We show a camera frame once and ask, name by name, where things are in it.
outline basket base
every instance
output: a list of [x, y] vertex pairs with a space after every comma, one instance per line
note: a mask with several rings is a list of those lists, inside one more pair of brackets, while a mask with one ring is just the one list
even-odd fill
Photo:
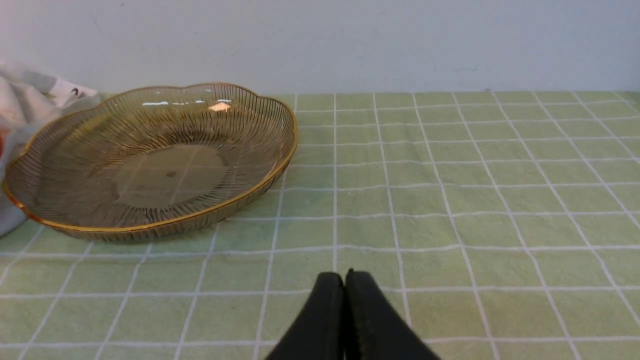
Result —
[[111, 195], [135, 208], [163, 209], [209, 193], [226, 173], [216, 149], [176, 145], [127, 161], [112, 180]]

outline white cloth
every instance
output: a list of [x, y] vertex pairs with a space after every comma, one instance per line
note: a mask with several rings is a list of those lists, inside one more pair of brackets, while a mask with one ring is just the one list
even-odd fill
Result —
[[[42, 126], [99, 103], [95, 90], [0, 60], [0, 182], [7, 164]], [[0, 191], [0, 236], [25, 220], [23, 212]]]

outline white wall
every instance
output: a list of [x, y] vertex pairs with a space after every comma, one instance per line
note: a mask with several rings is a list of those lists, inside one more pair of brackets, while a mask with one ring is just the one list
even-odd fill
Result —
[[640, 0], [0, 0], [0, 56], [108, 92], [637, 90]]

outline green checkered tablecloth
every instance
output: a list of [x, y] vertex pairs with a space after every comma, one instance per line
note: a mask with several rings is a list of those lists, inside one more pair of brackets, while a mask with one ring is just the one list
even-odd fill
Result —
[[1, 238], [0, 359], [261, 359], [349, 267], [445, 360], [638, 359], [640, 94], [280, 98], [291, 166], [216, 227]]

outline gold wire basket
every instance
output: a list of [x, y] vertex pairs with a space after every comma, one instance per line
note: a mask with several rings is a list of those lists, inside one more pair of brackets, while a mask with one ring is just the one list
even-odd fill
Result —
[[88, 240], [213, 225], [278, 180], [298, 146], [286, 104], [233, 84], [150, 87], [46, 125], [6, 170], [27, 216]]

